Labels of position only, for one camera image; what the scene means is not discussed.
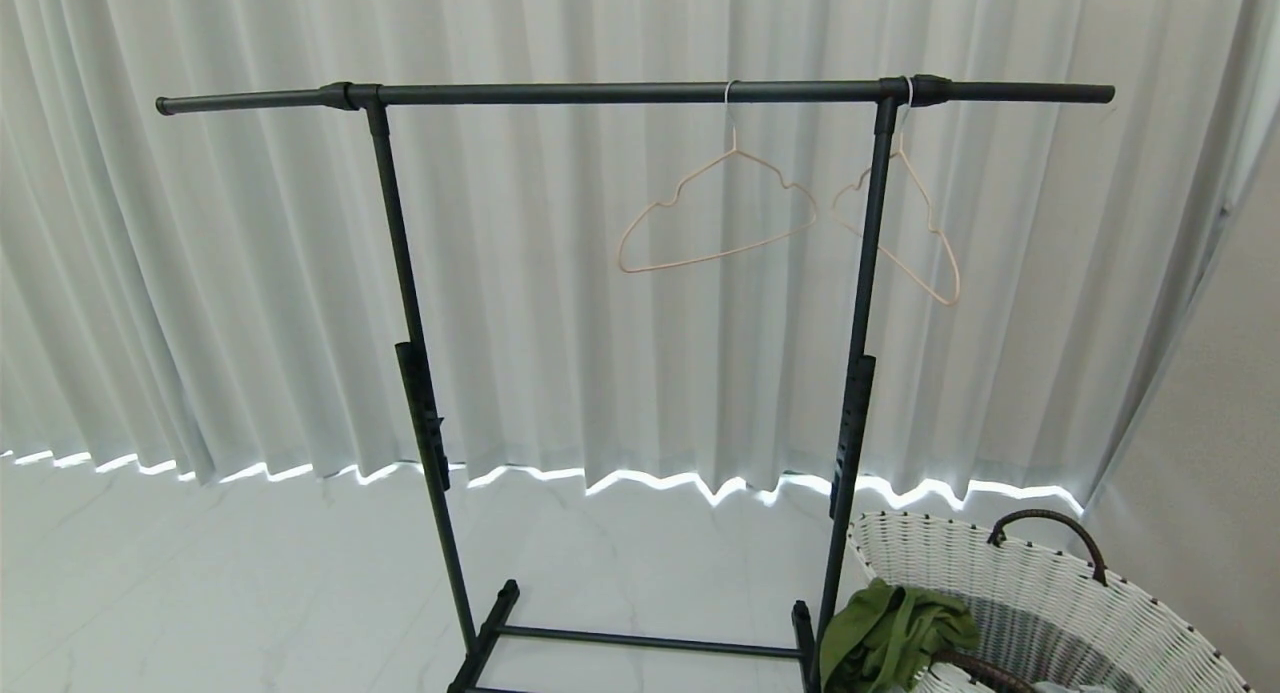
clothing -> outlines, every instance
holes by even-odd
[[[877,578],[827,625],[818,651],[822,690],[910,690],[934,652],[977,647],[978,625],[963,601]]]
[[[1116,693],[1110,688],[1102,688],[1102,685],[1080,685],[1078,688],[1065,688],[1056,683],[1037,683],[1033,685],[1036,693]]]

white wicker basket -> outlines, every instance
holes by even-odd
[[[1070,525],[1093,561],[1006,541],[1005,526],[1024,518]],[[1169,606],[1108,575],[1097,544],[1069,516],[1027,510],[984,529],[928,515],[879,512],[864,514],[849,528],[868,579],[964,599],[982,632],[982,647],[973,655],[1025,681],[1106,685],[1117,693],[1252,690]],[[991,688],[947,664],[934,664],[915,690]]]

clothes hanger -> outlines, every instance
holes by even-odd
[[[911,159],[906,155],[906,117],[911,113],[911,102],[915,99],[915,87],[911,85],[911,78],[909,76],[904,76],[904,79],[906,81],[906,110],[902,113],[902,124],[897,129],[897,150],[892,151],[892,154],[890,154],[888,158],[891,160],[895,158],[902,160],[902,165],[905,165],[906,173],[910,175],[911,182],[915,183],[915,191],[920,191],[920,196],[924,199],[924,210],[925,210],[924,225],[928,228],[929,233],[937,236],[938,240],[942,241],[942,250],[946,251],[947,260],[951,261],[951,275],[952,279],[955,279],[955,293],[950,298],[943,297],[942,293],[938,293],[937,289],[925,283],[924,279],[922,279],[919,275],[916,275],[914,270],[909,268],[909,265],[902,263],[896,255],[892,255],[892,252],[888,251],[884,246],[877,246],[877,247],[883,255],[888,256],[888,259],[893,261],[895,265],[901,268],[902,273],[909,274],[911,281],[915,281],[915,283],[920,288],[924,288],[925,293],[933,296],[933,300],[950,307],[960,301],[960,264],[956,263],[956,255],[955,252],[951,251],[951,241],[947,240],[947,234],[943,233],[941,228],[937,228],[933,224],[933,199],[929,197],[928,191],[924,191],[924,184],[920,183],[920,177],[916,175],[915,168],[914,165],[911,165]],[[836,193],[836,197],[831,201],[831,215],[833,219],[836,219],[836,223],[840,223],[845,228],[849,228],[851,232],[854,232],[854,234],[859,237],[861,237],[863,232],[860,232],[860,229],[858,229],[854,224],[836,215],[836,206],[840,204],[840,196],[845,196],[845,193],[849,191],[859,191],[863,187],[863,183],[867,182],[867,175],[870,172],[872,172],[870,168],[863,170],[863,174],[858,177],[856,183],[850,183],[849,186],[841,188],[840,192]]]
[[[733,254],[740,254],[740,252],[744,252],[744,251],[749,251],[751,249],[759,249],[762,246],[767,246],[769,243],[781,241],[782,238],[786,238],[788,236],[794,236],[794,234],[804,231],[805,228],[813,225],[814,223],[818,223],[818,201],[817,201],[817,199],[813,197],[813,193],[810,193],[808,188],[805,188],[800,183],[795,183],[795,182],[787,181],[786,177],[782,174],[782,172],[778,170],[777,165],[773,165],[769,161],[767,161],[767,160],[764,160],[762,158],[756,158],[756,156],[754,156],[754,155],[751,155],[751,154],[749,154],[749,152],[746,152],[746,151],[744,151],[744,150],[741,150],[741,149],[737,147],[737,123],[733,120],[733,111],[730,110],[730,105],[728,105],[728,91],[733,86],[733,83],[736,83],[736,81],[730,81],[728,83],[724,85],[724,114],[728,115],[730,128],[731,128],[732,136],[733,136],[732,137],[733,145],[730,147],[730,150],[723,151],[723,154],[721,154],[717,159],[714,159],[710,163],[703,165],[698,170],[694,170],[689,175],[685,175],[684,178],[681,178],[680,183],[676,183],[676,195],[672,196],[672,199],[669,201],[654,201],[654,202],[649,204],[648,206],[645,206],[644,210],[640,211],[640,215],[636,215],[635,220],[631,222],[631,225],[627,225],[626,232],[622,233],[622,240],[618,241],[617,264],[618,264],[618,269],[621,269],[622,273],[649,273],[652,270],[667,270],[669,268],[680,268],[682,265],[692,265],[695,263],[705,263],[705,261],[709,261],[709,260],[727,257],[727,256],[731,256]],[[669,208],[675,208],[675,205],[677,202],[680,202],[680,193],[682,191],[685,191],[685,186],[687,186],[694,178],[698,178],[703,173],[708,173],[709,169],[716,168],[717,165],[719,165],[719,164],[724,163],[726,160],[731,159],[732,156],[741,156],[741,158],[745,158],[746,160],[758,163],[760,165],[763,165],[764,168],[768,168],[769,170],[773,172],[774,175],[778,177],[778,184],[781,184],[783,190],[795,188],[796,191],[800,191],[801,193],[804,193],[804,196],[806,199],[809,199],[809,214],[810,214],[809,215],[809,220],[806,220],[805,223],[800,224],[796,228],[792,228],[791,231],[786,231],[783,233],[778,233],[777,236],[771,236],[769,238],[764,238],[763,241],[751,243],[749,246],[736,247],[736,249],[733,249],[731,251],[722,251],[722,252],[718,252],[718,254],[691,257],[689,260],[677,260],[676,263],[660,263],[660,264],[657,264],[657,265],[643,265],[640,268],[627,268],[627,265],[622,261],[622,254],[623,254],[623,251],[625,251],[625,249],[627,246],[627,238],[630,238],[631,233],[635,232],[636,227],[640,225],[640,222],[643,222],[645,219],[645,216],[648,216],[657,208],[668,208],[668,209]]]

floor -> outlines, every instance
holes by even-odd
[[[586,496],[580,478],[508,471],[467,487],[454,471],[448,496],[477,620],[507,578],[520,580],[511,623],[524,625],[791,646],[792,602],[817,616],[829,520],[826,496],[801,485],[712,506],[694,485]],[[0,461],[0,502],[4,693],[436,693],[462,660],[413,469],[365,485],[201,488],[136,466]],[[1046,503],[1061,507],[1001,502]],[[859,492],[858,507],[886,505]],[[950,511],[941,498],[914,507]],[[846,569],[842,598],[859,584]],[[774,693],[799,690],[799,667],[503,640],[481,681]]]

metal clothes rail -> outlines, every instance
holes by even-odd
[[[874,102],[873,156],[867,195],[863,242],[858,265],[858,288],[854,298],[854,322],[850,332],[849,364],[845,397],[840,419],[840,442],[831,491],[831,544],[818,614],[817,639],[835,614],[836,594],[844,562],[845,532],[854,503],[854,480],[861,457],[863,433],[870,407],[872,378],[876,359],[867,355],[867,329],[870,320],[872,286],[884,210],[884,186],[897,110],[902,105],[922,108],[947,101],[1025,101],[1105,104],[1115,96],[1112,86],[1070,83],[987,83],[955,82],[937,76],[881,78],[878,81],[736,81],[726,95],[724,82],[700,83],[530,83],[484,86],[381,86],[379,83],[329,83],[320,88],[298,91],[266,91],[216,96],[156,99],[156,110],[164,115],[220,110],[266,108],[326,106],[339,110],[365,110],[369,133],[378,159],[387,222],[390,227],[392,251],[399,278],[408,342],[396,346],[404,396],[408,400],[419,456],[426,478],[435,529],[444,553],[444,565],[457,607],[458,628],[466,646],[466,657],[448,693],[517,693],[480,685],[485,662],[499,637],[538,638],[576,643],[605,643],[668,651],[727,653],[768,658],[790,658],[800,665],[800,687],[804,693],[818,693],[818,656],[809,607],[796,601],[791,607],[795,648],[687,640],[649,635],[622,635],[586,630],[563,630],[509,625],[520,587],[515,580],[498,592],[484,624],[476,630],[471,617],[462,561],[458,556],[445,491],[449,488],[448,460],[440,438],[440,423],[431,369],[422,333],[417,289],[410,261],[408,237],[401,206],[396,164],[392,156],[390,126],[387,109],[396,105],[607,105],[607,104],[726,104],[726,102]]]

